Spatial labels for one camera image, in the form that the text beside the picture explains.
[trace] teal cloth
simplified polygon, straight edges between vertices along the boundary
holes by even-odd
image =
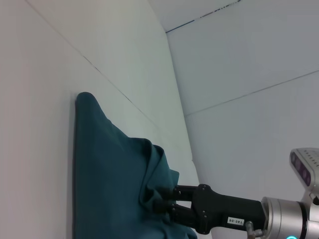
[[[75,239],[195,239],[187,227],[152,212],[158,187],[173,188],[162,148],[129,138],[90,93],[76,99]]]

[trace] white panel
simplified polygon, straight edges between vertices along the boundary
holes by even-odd
[[[149,0],[165,31],[224,7],[235,0]]]
[[[319,70],[319,1],[243,0],[168,34],[184,114]]]
[[[200,182],[231,196],[300,200],[289,155],[319,147],[318,89],[314,73],[188,116]]]
[[[162,146],[181,184],[198,183],[182,134],[154,125],[25,1],[0,0],[0,32],[1,239],[72,238],[74,100],[82,91],[128,136]],[[184,124],[178,109],[162,117]]]
[[[187,143],[166,34],[147,0],[28,0],[134,105]]]

